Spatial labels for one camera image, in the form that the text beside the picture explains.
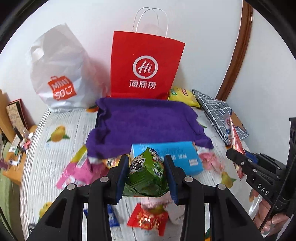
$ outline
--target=purple cloth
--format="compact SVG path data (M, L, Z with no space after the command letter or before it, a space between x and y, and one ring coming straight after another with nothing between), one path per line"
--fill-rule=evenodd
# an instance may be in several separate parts
M96 128L87 138L88 155L98 158L129 154L136 143L194 141L213 148L196 121L197 114L182 102L156 99L101 98Z

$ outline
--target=white bag handle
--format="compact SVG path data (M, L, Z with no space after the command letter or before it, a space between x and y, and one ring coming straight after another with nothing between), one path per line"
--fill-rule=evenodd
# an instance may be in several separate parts
M138 24L137 24L137 26L136 26L136 32L137 32L137 30L138 30L139 23L140 23L140 21L141 21L143 15L144 15L144 13L146 13L146 12L149 11L149 10L153 10L153 9L157 9L157 10L163 11L163 12L165 13L165 15L166 15L166 17L167 17L167 21L168 21L168 15L166 14L166 12L165 12L164 10L162 10L162 9L160 9L160 8L156 8L156 7L149 8L149 9L145 10L145 11L142 13L142 15L141 15L141 17L140 17L140 19L139 19L139 21L138 21ZM167 31L165 32L165 38L167 37L167 34L168 34L168 25L167 25Z
M136 13L136 15L135 15L135 19L133 20L133 30L134 30L134 28L135 28L135 22L136 22L136 18L137 18L137 15L138 15L138 13L142 10L142 9L144 9L144 8L149 8L149 9L151 9L150 7L143 7L143 8L140 8L138 11L137 11L137 13ZM157 12L153 9L153 11L156 13L156 16L157 16L157 31L156 31L156 35L157 35L157 32L158 32L158 25L159 25L159 18L158 18L158 14L157 14Z

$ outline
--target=green snack package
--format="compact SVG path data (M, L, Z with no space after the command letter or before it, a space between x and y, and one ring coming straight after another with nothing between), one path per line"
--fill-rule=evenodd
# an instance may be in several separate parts
M163 161L156 150L147 147L131 163L123 196L160 197L167 192Z

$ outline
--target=checkered folder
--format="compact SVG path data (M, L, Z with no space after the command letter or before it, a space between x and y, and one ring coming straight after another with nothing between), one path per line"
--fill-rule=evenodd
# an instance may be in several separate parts
M213 99L212 97L203 94L195 89L192 89L192 93L195 95L196 100L203 108L206 113L207 118L209 119L212 126L218 132L221 139L227 144L230 145L230 141L228 139L228 134L226 132L223 115L228 111L228 113L232 114L232 109L225 101L220 101ZM247 130L243 127L236 126L235 127L237 134L241 140L248 137L249 134Z

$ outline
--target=blue box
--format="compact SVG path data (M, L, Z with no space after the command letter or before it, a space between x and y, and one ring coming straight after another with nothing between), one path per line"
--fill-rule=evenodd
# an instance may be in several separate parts
M165 155L171 155L175 166L181 167L186 175L197 175L203 171L202 162L190 141L132 144L131 158L140 155L147 147L156 150L162 160Z

